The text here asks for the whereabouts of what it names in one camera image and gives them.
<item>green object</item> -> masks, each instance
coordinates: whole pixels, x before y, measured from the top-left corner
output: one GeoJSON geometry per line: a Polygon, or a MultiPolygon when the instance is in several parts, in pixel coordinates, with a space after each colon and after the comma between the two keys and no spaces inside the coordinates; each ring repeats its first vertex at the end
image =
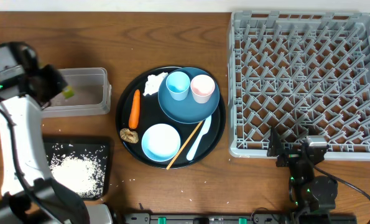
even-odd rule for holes
{"type": "Polygon", "coordinates": [[[74,92],[71,86],[66,86],[62,91],[63,96],[66,99],[69,99],[70,97],[74,96],[74,92]]]}
{"type": "Polygon", "coordinates": [[[239,224],[247,224],[247,218],[239,218],[239,224]]]}
{"type": "Polygon", "coordinates": [[[159,217],[158,224],[166,224],[167,223],[167,218],[165,217],[159,217]]]}

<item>white plastic knife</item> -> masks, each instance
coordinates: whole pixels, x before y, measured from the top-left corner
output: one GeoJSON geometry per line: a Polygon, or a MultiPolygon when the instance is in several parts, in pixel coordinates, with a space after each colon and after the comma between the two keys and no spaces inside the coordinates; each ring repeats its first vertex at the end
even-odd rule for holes
{"type": "Polygon", "coordinates": [[[189,152],[186,155],[187,160],[190,161],[195,157],[201,138],[210,130],[210,127],[211,127],[211,115],[207,117],[207,119],[204,121],[203,127],[201,128],[200,133],[198,133],[196,141],[193,143],[192,147],[190,148],[189,152]]]}

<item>dish rack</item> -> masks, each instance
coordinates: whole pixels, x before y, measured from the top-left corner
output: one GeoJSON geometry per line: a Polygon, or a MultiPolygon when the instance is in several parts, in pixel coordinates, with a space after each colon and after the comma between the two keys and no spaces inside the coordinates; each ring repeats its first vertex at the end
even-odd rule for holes
{"type": "Polygon", "coordinates": [[[229,151],[267,158],[308,130],[331,160],[370,161],[370,14],[239,11],[228,29],[229,151]]]}

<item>table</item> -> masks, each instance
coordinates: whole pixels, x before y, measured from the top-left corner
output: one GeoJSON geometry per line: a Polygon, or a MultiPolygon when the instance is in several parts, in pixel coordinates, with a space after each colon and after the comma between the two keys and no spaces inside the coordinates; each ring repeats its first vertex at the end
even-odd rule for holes
{"type": "MultiPolygon", "coordinates": [[[[166,171],[149,167],[119,141],[115,112],[121,92],[142,72],[164,65],[204,68],[218,80],[227,102],[228,13],[0,12],[0,43],[26,41],[41,61],[57,68],[104,67],[113,86],[111,111],[100,116],[48,118],[43,134],[108,136],[114,140],[106,202],[120,212],[142,207],[154,213],[248,213],[258,207],[286,211],[288,168],[273,159],[233,158],[228,129],[201,162],[166,171]]],[[[370,194],[370,162],[325,161],[318,165],[370,194]]],[[[0,188],[2,184],[0,147],[0,188]]],[[[370,203],[339,184],[335,213],[353,213],[360,223],[370,203]]]]}

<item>orange carrot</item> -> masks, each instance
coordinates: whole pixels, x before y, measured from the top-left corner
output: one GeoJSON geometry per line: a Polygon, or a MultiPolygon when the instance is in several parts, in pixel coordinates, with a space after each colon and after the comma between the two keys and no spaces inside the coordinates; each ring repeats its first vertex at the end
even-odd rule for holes
{"type": "Polygon", "coordinates": [[[141,92],[135,91],[134,99],[132,101],[131,115],[129,115],[128,126],[131,129],[136,129],[139,124],[139,113],[141,112],[141,92]]]}

